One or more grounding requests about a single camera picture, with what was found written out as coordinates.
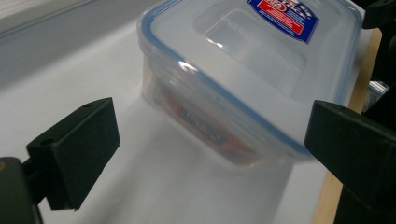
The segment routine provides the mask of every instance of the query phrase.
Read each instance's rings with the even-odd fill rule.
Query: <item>white table surface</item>
[[[79,211],[43,201],[45,223],[310,223],[320,163],[236,169],[142,99],[136,21],[153,3],[97,0],[0,38],[0,156],[25,161],[31,140],[90,101],[116,107],[120,148]]]

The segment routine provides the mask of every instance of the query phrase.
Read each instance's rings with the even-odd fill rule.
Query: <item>paper label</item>
[[[248,0],[266,21],[286,35],[308,44],[319,18],[298,0]]]

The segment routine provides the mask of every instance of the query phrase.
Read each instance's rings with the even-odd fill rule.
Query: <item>container lid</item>
[[[141,21],[147,45],[188,64],[297,151],[314,100],[345,105],[361,14],[333,0],[169,0]]]

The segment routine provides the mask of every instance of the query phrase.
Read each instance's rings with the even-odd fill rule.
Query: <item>plastic food container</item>
[[[232,163],[307,160],[314,100],[349,100],[360,27],[344,1],[166,1],[138,25],[143,94]]]

